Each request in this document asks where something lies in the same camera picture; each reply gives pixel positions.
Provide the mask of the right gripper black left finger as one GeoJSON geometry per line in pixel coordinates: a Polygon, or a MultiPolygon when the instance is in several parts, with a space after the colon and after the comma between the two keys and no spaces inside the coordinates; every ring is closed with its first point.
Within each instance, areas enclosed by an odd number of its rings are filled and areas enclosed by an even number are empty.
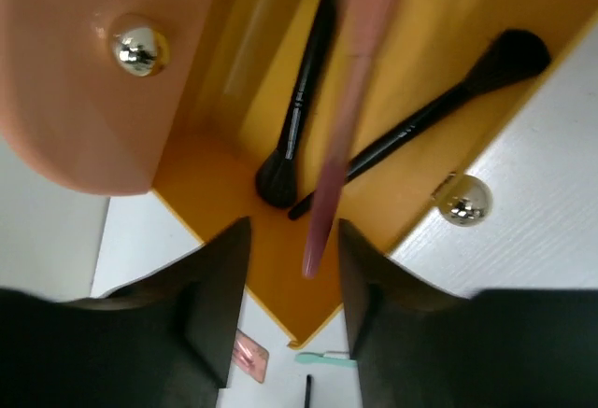
{"type": "Polygon", "coordinates": [[[213,407],[228,382],[251,248],[240,218],[104,298],[1,292],[5,407],[213,407]]]}

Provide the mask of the pink makeup palette card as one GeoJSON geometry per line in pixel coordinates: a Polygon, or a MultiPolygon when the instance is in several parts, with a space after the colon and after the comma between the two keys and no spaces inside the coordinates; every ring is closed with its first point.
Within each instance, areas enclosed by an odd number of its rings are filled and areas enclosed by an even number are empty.
{"type": "Polygon", "coordinates": [[[232,362],[253,380],[262,384],[269,360],[268,351],[243,331],[236,330],[232,362]]]}

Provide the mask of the orange drawer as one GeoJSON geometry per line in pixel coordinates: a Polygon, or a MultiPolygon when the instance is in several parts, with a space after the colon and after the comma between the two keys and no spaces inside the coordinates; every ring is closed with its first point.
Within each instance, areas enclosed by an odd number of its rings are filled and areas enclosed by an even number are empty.
{"type": "Polygon", "coordinates": [[[1,0],[1,133],[81,192],[147,191],[212,0],[1,0]]]}

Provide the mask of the pink makeup brush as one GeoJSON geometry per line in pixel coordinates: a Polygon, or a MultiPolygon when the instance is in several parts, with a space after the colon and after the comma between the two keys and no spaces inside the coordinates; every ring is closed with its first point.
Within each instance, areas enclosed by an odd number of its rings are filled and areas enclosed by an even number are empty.
{"type": "Polygon", "coordinates": [[[341,29],[341,40],[345,44],[343,81],[311,202],[303,262],[306,278],[315,277],[320,268],[345,183],[350,149],[373,63],[396,14],[398,0],[340,2],[344,9],[341,29]]]}

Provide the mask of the black angled makeup brush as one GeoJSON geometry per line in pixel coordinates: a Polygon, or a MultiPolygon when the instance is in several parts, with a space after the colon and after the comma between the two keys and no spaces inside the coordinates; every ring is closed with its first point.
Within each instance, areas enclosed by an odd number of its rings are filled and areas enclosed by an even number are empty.
{"type": "Polygon", "coordinates": [[[338,4],[320,0],[307,37],[278,143],[255,176],[258,196],[280,209],[297,198],[295,156],[336,33],[338,4]]]}

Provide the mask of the thin black eyeliner pencil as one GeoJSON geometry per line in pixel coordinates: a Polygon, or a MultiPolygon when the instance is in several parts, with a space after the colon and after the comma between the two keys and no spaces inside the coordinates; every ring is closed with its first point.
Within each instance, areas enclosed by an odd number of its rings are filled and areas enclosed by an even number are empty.
{"type": "Polygon", "coordinates": [[[312,386],[313,386],[313,376],[308,374],[306,376],[306,389],[305,389],[305,397],[304,397],[304,408],[311,407],[311,396],[312,396],[312,386]]]}

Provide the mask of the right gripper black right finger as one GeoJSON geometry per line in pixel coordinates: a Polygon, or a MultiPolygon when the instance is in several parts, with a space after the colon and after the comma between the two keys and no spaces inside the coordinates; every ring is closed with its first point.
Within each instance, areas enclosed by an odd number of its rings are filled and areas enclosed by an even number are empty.
{"type": "Polygon", "coordinates": [[[593,407],[597,294],[453,296],[338,224],[349,353],[366,407],[593,407]]]}

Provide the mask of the black fan makeup brush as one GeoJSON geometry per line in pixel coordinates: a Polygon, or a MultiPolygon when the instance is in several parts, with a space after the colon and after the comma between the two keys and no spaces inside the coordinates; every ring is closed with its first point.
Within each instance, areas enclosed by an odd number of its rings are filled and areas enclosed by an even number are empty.
{"type": "Polygon", "coordinates": [[[345,181],[364,174],[472,99],[536,77],[550,62],[548,47],[538,35],[523,29],[504,30],[457,84],[359,151],[349,161],[345,181]]]}

